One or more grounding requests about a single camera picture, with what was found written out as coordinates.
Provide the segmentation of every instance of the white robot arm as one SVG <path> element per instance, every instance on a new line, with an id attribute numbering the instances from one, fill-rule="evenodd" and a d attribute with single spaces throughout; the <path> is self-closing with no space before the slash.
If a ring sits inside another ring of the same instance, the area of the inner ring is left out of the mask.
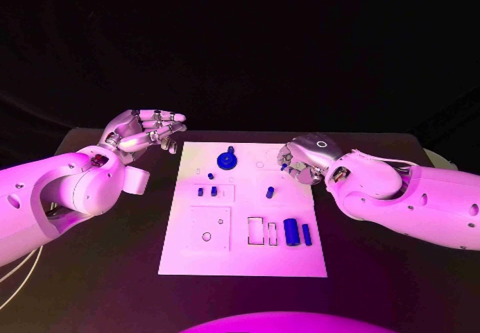
<path id="1" fill-rule="evenodd" d="M 293 168 L 297 162 L 303 168 Z M 320 133 L 297 137 L 283 147 L 278 164 L 304 184 L 324 179 L 337 207 L 353 219 L 441 246 L 480 250 L 480 176 L 357 150 L 343 154 Z"/>
<path id="2" fill-rule="evenodd" d="M 127 164 L 151 145 L 176 152 L 169 135 L 186 130 L 183 121 L 183 114 L 127 110 L 97 146 L 0 171 L 0 266 L 107 212 L 121 191 L 143 194 L 150 174 Z M 48 212 L 45 203 L 56 204 Z"/>

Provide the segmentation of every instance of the robotic hand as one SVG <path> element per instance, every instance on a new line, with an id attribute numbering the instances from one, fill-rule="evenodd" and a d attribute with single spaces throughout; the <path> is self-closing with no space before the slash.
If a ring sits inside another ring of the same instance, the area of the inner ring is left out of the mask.
<path id="1" fill-rule="evenodd" d="M 343 154 L 320 133 L 297 137 L 283 147 L 278 164 L 303 184 L 324 180 L 340 211 L 353 219 L 441 246 L 480 250 L 480 176 L 355 149 Z"/>
<path id="2" fill-rule="evenodd" d="M 176 152 L 169 135 L 184 115 L 127 110 L 107 125 L 97 146 L 0 171 L 0 266 L 102 214 L 121 191 L 143 194 L 147 171 L 127 166 L 151 145 Z M 45 212 L 45 203 L 56 207 Z"/>

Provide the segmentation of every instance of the black backdrop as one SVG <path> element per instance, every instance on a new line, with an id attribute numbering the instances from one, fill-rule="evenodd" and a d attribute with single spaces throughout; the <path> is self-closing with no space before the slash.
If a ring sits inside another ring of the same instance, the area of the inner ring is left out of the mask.
<path id="1" fill-rule="evenodd" d="M 412 132 L 480 172 L 477 34 L 457 4 L 3 3 L 1 166 L 161 108 L 202 130 Z"/>

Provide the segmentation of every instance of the dark table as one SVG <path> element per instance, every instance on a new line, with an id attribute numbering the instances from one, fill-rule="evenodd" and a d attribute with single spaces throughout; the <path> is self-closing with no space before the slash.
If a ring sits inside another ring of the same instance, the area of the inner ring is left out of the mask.
<path id="1" fill-rule="evenodd" d="M 74 129 L 58 154 L 97 144 L 101 132 Z M 157 275 L 182 142 L 287 143 L 298 134 L 187 131 L 176 135 L 177 155 L 151 147 L 133 163 L 151 173 L 144 195 L 123 193 L 102 216 L 45 246 L 30 280 L 0 311 L 0 331 L 177 332 L 236 314 L 308 311 L 401 332 L 474 332 L 480 252 L 428 244 L 347 218 L 324 185 L 313 187 L 313 195 L 329 278 Z M 411 135 L 329 135 L 346 151 L 431 166 Z M 1 284 L 1 302 L 30 265 Z"/>

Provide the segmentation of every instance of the cable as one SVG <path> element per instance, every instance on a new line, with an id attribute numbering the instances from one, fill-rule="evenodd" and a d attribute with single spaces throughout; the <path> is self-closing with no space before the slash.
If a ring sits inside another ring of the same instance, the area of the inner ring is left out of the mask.
<path id="1" fill-rule="evenodd" d="M 3 282 L 7 277 L 17 271 L 17 269 L 23 266 L 23 264 L 27 262 L 27 260 L 30 259 L 32 255 L 35 254 L 35 251 L 37 250 L 37 248 L 30 252 L 30 254 L 27 255 L 27 257 L 23 259 L 23 262 L 10 270 L 10 273 L 7 273 L 4 275 L 4 277 L 0 279 L 0 282 Z"/>
<path id="2" fill-rule="evenodd" d="M 6 300 L 6 302 L 1 304 L 1 306 L 0 306 L 0 310 L 4 308 L 4 306 L 7 305 L 7 303 L 10 302 L 10 300 L 13 299 L 14 295 L 19 293 L 22 287 L 24 286 L 24 283 L 27 282 L 27 279 L 29 279 L 29 277 L 30 277 L 30 275 L 32 275 L 32 272 L 33 272 L 33 270 L 35 270 L 35 267 L 36 267 L 36 265 L 37 265 L 37 259 L 40 258 L 40 254 L 42 254 L 42 248 L 43 248 L 43 246 L 40 246 L 40 249 L 39 249 L 39 251 L 37 251 L 37 258 L 35 259 L 35 263 L 33 263 L 33 266 L 32 266 L 32 268 L 30 268 L 30 271 L 27 272 L 27 276 L 26 276 L 26 278 L 24 278 L 24 280 L 23 280 L 23 283 L 20 284 L 20 287 L 19 287 L 17 290 L 14 291 L 13 295 L 10 296 L 10 298 L 9 298 L 9 299 Z"/>

